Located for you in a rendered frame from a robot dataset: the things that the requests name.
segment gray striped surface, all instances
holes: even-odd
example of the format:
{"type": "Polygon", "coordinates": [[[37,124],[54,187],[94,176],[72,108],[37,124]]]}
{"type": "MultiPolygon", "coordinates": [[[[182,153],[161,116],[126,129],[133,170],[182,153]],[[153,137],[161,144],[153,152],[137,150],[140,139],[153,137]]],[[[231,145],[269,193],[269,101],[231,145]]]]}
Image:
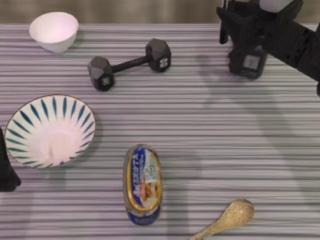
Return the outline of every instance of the gray striped surface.
{"type": "Polygon", "coordinates": [[[186,240],[237,198],[255,204],[254,220],[212,239],[319,239],[316,82],[273,57],[257,81],[232,76],[231,45],[219,45],[218,33],[211,24],[82,25],[72,48],[53,54],[28,26],[0,25],[1,127],[48,94],[80,98],[97,119],[94,143],[67,167],[12,161],[22,186],[0,193],[0,239],[186,240]],[[136,67],[109,92],[93,88],[91,57],[121,63],[153,37],[171,46],[168,72],[136,67]],[[124,156],[139,143],[155,147],[163,174],[163,210],[148,227],[128,220],[122,196],[124,156]]]}

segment bowl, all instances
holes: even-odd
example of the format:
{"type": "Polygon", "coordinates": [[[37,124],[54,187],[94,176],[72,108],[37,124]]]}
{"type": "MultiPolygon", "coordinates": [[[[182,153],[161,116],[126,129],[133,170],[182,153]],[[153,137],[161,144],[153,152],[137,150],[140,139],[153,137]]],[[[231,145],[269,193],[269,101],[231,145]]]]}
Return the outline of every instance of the bowl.
{"type": "Polygon", "coordinates": [[[75,42],[78,28],[78,20],[73,15],[55,11],[33,20],[29,34],[45,50],[63,53],[75,42]]]}
{"type": "Polygon", "coordinates": [[[32,168],[60,167],[82,155],[92,142],[96,120],[79,99],[49,95],[22,106],[10,119],[9,154],[32,168]]]}

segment black stand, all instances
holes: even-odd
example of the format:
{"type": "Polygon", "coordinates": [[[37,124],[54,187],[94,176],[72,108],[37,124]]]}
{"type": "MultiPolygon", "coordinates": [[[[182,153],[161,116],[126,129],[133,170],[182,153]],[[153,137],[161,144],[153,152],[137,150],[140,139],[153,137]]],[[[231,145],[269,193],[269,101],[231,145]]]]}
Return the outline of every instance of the black stand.
{"type": "Polygon", "coordinates": [[[10,164],[6,142],[0,127],[0,192],[14,192],[21,180],[10,164]]]}

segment blue and yellow can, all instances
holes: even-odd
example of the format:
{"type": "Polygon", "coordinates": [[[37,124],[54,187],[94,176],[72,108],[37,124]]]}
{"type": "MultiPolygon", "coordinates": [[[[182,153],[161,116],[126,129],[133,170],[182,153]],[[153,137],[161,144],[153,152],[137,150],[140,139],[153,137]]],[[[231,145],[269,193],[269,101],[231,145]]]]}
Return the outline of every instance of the blue and yellow can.
{"type": "Polygon", "coordinates": [[[131,147],[123,166],[123,196],[129,219],[136,225],[154,223],[162,208],[162,177],[157,152],[146,144],[131,147]]]}

